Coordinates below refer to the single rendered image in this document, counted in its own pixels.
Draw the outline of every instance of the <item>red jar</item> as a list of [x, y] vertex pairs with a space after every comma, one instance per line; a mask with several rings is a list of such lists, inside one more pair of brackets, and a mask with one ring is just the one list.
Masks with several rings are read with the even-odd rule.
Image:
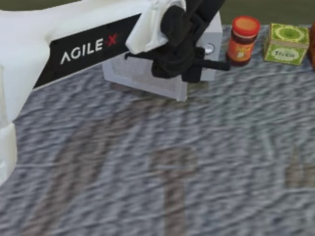
[[260, 22], [254, 17], [239, 16], [233, 20], [226, 53], [226, 59], [231, 65], [243, 66], [250, 62], [259, 29]]

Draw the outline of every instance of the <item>green background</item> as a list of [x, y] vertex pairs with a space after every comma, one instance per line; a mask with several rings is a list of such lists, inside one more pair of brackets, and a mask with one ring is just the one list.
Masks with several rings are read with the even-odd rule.
[[[0, 0], [0, 8], [32, 10], [69, 2], [73, 0]], [[315, 20], [315, 0], [226, 0], [221, 9], [223, 24], [231, 24], [242, 14], [257, 17], [262, 24], [311, 24]]]

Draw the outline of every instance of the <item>red lid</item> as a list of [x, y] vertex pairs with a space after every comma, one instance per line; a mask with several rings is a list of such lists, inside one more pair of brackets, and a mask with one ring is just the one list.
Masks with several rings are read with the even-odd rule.
[[242, 36], [254, 36], [258, 34], [260, 22], [251, 16], [239, 16], [232, 23], [233, 31]]

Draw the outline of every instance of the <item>yellow and green box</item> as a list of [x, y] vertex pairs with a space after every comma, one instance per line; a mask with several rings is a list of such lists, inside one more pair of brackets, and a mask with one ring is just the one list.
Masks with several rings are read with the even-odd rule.
[[309, 45], [308, 28], [271, 23], [264, 42], [264, 59], [300, 65]]

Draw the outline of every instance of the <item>white box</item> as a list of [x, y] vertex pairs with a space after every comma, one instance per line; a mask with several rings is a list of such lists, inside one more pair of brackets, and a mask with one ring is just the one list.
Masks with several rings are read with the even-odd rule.
[[[218, 60], [221, 41], [222, 25], [220, 13], [218, 12], [197, 45], [205, 48], [212, 47], [212, 53], [206, 55], [205, 59]], [[182, 82], [181, 76], [168, 80], [153, 77], [151, 65], [152, 62], [149, 60], [137, 58], [125, 60], [124, 55], [119, 55], [103, 62], [102, 67], [105, 80], [174, 98], [177, 101], [185, 101], [187, 98], [187, 83]], [[211, 81], [214, 78], [215, 70], [203, 70], [202, 81]]]

